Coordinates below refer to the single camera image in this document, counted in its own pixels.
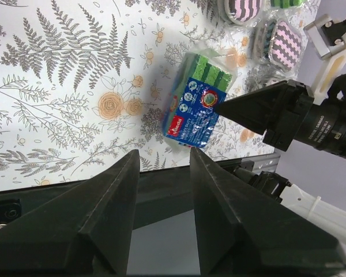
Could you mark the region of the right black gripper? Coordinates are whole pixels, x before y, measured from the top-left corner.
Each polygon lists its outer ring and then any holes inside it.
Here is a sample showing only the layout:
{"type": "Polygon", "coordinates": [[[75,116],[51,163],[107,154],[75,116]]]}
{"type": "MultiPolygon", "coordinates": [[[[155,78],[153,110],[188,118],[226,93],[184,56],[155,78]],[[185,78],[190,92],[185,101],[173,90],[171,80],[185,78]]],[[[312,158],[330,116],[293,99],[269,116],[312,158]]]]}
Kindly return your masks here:
{"type": "Polygon", "coordinates": [[[226,100],[215,113],[264,134],[263,142],[286,151],[293,141],[346,159],[346,74],[338,76],[327,97],[315,104],[311,88],[280,81],[226,100]]]}

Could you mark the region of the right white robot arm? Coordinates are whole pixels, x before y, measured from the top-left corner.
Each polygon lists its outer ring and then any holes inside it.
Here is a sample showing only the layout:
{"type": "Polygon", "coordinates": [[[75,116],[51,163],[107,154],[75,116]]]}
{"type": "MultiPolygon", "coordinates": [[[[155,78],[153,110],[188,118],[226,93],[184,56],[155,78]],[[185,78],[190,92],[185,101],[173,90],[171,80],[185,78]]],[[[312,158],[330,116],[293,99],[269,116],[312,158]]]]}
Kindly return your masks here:
{"type": "MultiPolygon", "coordinates": [[[[310,87],[288,80],[220,103],[215,112],[263,135],[265,144],[281,151],[298,141],[346,159],[346,74],[334,79],[321,104],[315,104],[310,87]]],[[[276,173],[239,168],[234,174],[346,244],[346,211],[276,173]]]]}

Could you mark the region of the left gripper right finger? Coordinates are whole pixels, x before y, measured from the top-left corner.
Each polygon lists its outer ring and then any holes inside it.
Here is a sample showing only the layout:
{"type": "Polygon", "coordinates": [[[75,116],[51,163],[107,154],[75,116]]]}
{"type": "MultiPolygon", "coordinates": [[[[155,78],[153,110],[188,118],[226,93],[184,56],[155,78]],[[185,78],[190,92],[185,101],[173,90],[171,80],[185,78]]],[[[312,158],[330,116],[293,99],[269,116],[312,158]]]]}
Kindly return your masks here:
{"type": "Polygon", "coordinates": [[[337,238],[190,151],[203,276],[335,276],[346,272],[337,238]]]}

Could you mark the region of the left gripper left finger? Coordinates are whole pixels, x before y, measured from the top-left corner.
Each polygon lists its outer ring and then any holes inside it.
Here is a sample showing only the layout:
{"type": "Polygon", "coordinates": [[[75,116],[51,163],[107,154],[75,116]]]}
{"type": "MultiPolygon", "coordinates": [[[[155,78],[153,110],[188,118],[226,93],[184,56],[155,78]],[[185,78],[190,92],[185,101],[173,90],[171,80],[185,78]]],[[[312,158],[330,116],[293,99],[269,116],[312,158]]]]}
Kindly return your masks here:
{"type": "Polygon", "coordinates": [[[63,194],[0,226],[0,276],[124,275],[139,176],[135,149],[92,177],[113,181],[111,197],[97,206],[63,194]]]}

